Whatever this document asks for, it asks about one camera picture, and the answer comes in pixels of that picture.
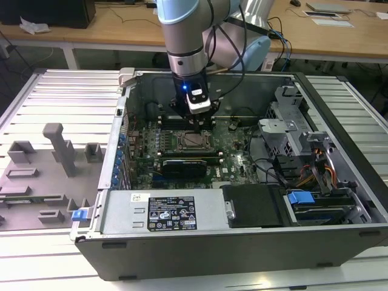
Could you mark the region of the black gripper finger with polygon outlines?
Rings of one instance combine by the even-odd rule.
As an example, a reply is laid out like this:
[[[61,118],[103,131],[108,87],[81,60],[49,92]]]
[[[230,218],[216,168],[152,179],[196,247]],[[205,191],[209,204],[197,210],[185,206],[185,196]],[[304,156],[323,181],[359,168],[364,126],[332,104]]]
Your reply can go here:
[[[220,105],[220,101],[214,101],[208,111],[199,114],[198,127],[200,130],[212,130],[214,128],[216,125],[214,115],[218,112]]]
[[[178,101],[171,101],[169,104],[170,108],[177,113],[181,120],[178,121],[178,127],[182,130],[193,130],[195,133],[199,132],[199,123],[194,114],[189,110],[186,103]]]

